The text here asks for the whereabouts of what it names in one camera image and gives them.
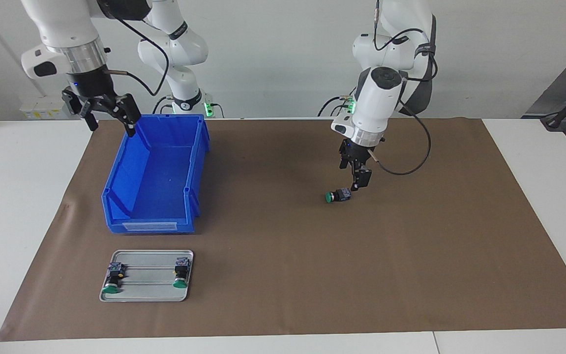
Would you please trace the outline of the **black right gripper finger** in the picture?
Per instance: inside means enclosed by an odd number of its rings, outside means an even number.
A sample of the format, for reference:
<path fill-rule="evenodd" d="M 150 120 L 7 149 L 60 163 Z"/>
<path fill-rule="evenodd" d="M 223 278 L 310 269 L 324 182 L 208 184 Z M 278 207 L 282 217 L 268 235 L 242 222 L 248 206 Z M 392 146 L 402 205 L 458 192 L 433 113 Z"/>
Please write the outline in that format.
<path fill-rule="evenodd" d="M 71 90 L 63 90 L 61 98 L 71 115 L 77 115 L 82 119 L 92 132 L 98 128 L 97 120 L 92 114 L 91 103 L 80 100 Z"/>
<path fill-rule="evenodd" d="M 135 126 L 141 118 L 141 112 L 132 94 L 116 97 L 116 119 L 121 121 L 128 137 L 134 137 Z"/>

